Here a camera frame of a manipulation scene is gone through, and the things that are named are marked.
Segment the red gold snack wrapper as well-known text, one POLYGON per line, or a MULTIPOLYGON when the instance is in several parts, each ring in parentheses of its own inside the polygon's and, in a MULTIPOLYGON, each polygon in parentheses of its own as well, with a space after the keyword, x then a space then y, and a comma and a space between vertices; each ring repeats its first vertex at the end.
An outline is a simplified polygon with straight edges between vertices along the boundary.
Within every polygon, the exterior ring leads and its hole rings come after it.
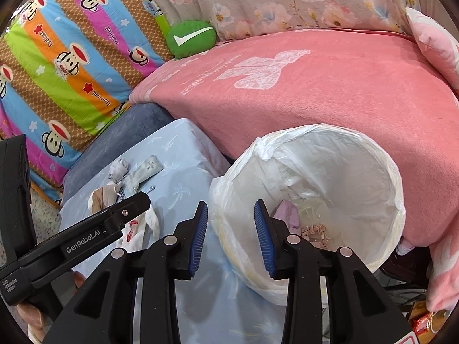
POLYGON ((416 301, 409 313, 409 324, 420 344, 427 344, 435 337, 449 318, 450 312, 441 310, 429 312, 424 300, 416 301))

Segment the green checkmark plush cushion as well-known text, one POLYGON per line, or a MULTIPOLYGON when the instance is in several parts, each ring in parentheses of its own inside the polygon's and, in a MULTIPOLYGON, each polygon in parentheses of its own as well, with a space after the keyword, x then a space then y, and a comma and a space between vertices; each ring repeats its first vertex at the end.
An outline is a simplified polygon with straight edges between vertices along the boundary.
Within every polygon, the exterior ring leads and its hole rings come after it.
POLYGON ((212 49, 217 42, 214 27, 205 21, 188 20, 174 25, 166 35, 166 45, 177 59, 212 49))

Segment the grey rolled sock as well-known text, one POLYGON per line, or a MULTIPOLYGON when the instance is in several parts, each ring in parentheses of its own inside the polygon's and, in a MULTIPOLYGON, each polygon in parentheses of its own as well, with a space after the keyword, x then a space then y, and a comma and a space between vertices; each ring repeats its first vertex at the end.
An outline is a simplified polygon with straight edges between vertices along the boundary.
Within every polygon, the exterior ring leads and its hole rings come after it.
POLYGON ((107 178, 117 184, 128 174, 129 164, 123 158, 118 158, 111 163, 107 178))

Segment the white plastic trash bag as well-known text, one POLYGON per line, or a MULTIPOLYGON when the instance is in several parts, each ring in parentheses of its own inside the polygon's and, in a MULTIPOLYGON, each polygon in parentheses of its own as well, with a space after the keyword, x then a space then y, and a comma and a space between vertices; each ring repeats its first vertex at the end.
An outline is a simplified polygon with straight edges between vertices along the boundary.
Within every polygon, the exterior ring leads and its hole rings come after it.
POLYGON ((295 127, 256 139, 225 175, 212 181, 212 227, 243 283, 284 305, 288 284, 264 268, 254 224, 263 200, 274 213, 288 200, 322 224, 330 250, 350 247, 371 271, 395 250, 406 210, 402 179, 390 155, 360 132, 327 124, 295 127))

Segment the blue-grey velvet cushion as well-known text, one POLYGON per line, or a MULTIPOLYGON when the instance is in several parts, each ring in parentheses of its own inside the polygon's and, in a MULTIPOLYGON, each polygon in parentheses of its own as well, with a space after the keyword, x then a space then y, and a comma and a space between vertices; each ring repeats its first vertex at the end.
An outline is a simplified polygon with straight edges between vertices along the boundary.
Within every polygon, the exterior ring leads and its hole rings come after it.
POLYGON ((66 173, 63 202, 90 181, 119 155, 174 121, 170 113, 155 103, 141 103, 123 112, 86 148, 66 173))

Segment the colourful monkey striped quilt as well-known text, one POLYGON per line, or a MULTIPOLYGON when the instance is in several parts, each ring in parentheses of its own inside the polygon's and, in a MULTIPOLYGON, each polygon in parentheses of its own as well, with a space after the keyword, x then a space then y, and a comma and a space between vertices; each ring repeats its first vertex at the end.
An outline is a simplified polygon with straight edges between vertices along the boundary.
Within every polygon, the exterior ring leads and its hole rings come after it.
POLYGON ((34 188, 68 170, 171 59, 153 0, 29 0, 1 39, 1 136, 26 136, 34 188))

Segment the white glove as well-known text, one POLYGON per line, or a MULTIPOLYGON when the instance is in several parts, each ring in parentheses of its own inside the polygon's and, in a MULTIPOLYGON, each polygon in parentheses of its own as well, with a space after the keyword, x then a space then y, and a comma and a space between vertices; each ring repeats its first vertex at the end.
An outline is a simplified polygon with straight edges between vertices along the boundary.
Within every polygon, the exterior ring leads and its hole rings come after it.
POLYGON ((160 222, 152 207, 143 214, 130 220, 117 240, 117 247, 127 252, 137 252, 147 248, 150 241, 155 242, 160 237, 160 222))

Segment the pink cloth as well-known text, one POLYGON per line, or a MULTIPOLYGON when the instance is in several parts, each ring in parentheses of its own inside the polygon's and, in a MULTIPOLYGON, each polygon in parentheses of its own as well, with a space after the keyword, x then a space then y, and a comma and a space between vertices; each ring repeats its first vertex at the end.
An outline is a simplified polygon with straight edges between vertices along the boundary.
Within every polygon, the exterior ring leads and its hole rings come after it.
POLYGON ((299 211, 291 201, 283 200, 275 209, 273 218, 284 221, 291 234, 301 235, 299 211))

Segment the pink fleece blanket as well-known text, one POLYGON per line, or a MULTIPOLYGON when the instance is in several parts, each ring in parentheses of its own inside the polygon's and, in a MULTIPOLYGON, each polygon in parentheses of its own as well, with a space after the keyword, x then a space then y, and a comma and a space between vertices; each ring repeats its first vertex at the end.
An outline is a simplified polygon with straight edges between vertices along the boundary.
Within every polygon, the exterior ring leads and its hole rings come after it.
POLYGON ((171 60, 129 100, 157 103, 239 157, 276 130, 331 124, 374 139, 401 172, 404 239, 430 248, 430 311, 458 302, 458 99, 399 34, 297 30, 171 60))

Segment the pink white pillow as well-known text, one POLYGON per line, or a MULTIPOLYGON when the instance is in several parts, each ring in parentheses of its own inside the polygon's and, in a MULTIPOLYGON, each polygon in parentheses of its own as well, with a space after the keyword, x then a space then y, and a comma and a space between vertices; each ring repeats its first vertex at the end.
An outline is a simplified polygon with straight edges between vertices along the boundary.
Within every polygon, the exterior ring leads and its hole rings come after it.
POLYGON ((458 95, 458 41, 433 18, 406 7, 412 35, 428 62, 458 95))

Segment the beige stocking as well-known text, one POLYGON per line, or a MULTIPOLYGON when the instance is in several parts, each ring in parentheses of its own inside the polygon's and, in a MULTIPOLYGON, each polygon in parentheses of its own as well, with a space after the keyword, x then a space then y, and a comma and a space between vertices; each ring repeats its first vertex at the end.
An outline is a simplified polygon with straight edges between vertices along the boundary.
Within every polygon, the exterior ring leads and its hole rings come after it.
POLYGON ((114 205, 118 200, 119 191, 120 185, 117 184, 105 185, 94 190, 88 199, 90 214, 93 215, 114 205))

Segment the light blue palm-print sheet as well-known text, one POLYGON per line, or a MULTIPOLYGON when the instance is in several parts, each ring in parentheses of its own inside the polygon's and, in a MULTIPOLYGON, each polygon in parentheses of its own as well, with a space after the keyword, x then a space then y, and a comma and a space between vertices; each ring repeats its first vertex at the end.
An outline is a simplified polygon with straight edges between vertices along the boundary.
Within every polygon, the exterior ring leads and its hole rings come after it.
MULTIPOLYGON (((192 122, 176 120, 120 155, 129 171, 155 155, 164 169, 140 190, 149 195, 160 238, 207 200, 214 178, 229 168, 212 141, 192 122)), ((253 292, 236 275, 219 239, 208 228, 199 270, 175 284, 183 343, 280 343, 285 309, 253 292)))

